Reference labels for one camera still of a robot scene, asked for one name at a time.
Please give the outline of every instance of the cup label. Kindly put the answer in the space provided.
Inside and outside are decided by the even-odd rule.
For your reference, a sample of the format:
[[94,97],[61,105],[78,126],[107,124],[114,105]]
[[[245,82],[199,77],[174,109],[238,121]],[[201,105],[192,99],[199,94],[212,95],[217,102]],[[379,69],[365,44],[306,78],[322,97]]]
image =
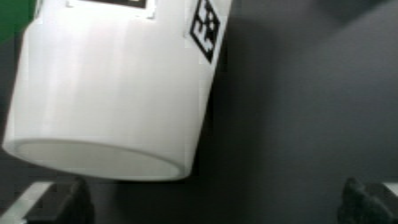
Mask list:
[[212,63],[221,35],[221,17],[210,0],[198,1],[196,15],[190,26],[190,36]]

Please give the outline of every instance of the white cup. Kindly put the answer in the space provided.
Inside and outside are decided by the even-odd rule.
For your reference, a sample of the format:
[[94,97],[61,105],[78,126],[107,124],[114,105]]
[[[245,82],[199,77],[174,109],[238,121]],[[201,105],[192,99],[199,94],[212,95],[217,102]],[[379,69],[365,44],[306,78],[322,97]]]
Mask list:
[[137,181],[190,174],[231,0],[38,2],[4,148]]

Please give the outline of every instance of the dark gray wall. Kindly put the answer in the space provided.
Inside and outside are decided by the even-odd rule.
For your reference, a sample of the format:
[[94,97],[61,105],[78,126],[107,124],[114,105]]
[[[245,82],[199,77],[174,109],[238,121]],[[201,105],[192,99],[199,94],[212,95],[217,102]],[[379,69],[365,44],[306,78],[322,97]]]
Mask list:
[[[345,179],[398,180],[398,2],[235,0],[192,177],[87,178],[98,224],[336,223]],[[0,47],[0,115],[16,46]],[[0,153],[0,206],[64,179]]]

